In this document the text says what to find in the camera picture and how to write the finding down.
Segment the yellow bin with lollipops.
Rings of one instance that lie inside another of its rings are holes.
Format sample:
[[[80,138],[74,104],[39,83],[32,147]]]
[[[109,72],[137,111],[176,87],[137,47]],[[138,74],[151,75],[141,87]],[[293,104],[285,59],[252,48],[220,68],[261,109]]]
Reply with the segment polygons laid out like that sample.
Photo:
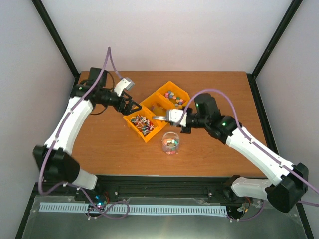
[[[153,116],[153,112],[147,107],[142,106],[140,110],[123,116],[123,119],[127,123],[128,128],[132,129],[145,143],[148,143],[162,130],[161,124],[152,119]]]

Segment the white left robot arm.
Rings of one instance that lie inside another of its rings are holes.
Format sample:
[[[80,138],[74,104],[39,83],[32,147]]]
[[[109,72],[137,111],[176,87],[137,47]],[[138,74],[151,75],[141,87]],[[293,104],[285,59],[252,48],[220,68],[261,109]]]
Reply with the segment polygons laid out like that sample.
[[[34,148],[33,156],[40,171],[40,194],[46,193],[41,183],[45,178],[49,178],[61,182],[62,185],[72,184],[86,189],[87,196],[92,200],[103,197],[104,188],[97,184],[97,176],[82,169],[72,157],[77,135],[96,105],[105,108],[112,106],[124,116],[142,108],[127,93],[135,84],[131,79],[122,78],[113,87],[106,88],[108,75],[106,70],[91,68],[88,79],[73,87],[65,113],[53,134],[44,145]]]

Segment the silver metal scoop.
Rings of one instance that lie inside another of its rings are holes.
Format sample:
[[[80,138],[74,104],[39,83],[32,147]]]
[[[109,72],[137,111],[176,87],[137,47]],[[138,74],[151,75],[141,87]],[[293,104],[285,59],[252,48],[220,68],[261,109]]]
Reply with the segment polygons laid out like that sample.
[[[169,122],[169,119],[167,118],[167,116],[152,116],[152,119],[158,120],[158,121]]]

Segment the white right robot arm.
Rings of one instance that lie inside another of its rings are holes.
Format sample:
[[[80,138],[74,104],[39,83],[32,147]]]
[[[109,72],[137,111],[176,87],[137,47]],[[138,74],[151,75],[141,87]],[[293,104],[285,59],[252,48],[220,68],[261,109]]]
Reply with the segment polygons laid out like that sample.
[[[216,100],[209,93],[194,97],[196,112],[178,113],[182,117],[183,133],[193,128],[203,128],[221,143],[236,150],[259,168],[266,179],[249,179],[241,176],[231,178],[224,194],[234,197],[250,197],[268,201],[280,212],[288,213],[307,192],[308,168],[293,164],[277,155],[253,137],[236,116],[222,115]]]

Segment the yellow bin with popsicle candies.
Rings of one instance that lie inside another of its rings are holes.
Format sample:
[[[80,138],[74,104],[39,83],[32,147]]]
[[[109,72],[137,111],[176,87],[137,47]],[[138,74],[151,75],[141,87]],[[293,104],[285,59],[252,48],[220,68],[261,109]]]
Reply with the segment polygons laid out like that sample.
[[[175,108],[170,100],[157,92],[141,101],[141,105],[148,108],[155,116],[166,116],[167,110]]]

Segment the yellow bin with star candies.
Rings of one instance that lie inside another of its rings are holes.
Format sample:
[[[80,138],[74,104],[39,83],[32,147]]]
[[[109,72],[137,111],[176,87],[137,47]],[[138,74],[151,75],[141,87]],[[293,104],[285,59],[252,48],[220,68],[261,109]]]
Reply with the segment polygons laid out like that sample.
[[[168,81],[159,87],[156,94],[160,98],[159,104],[165,109],[182,109],[190,100],[188,92],[172,81]]]

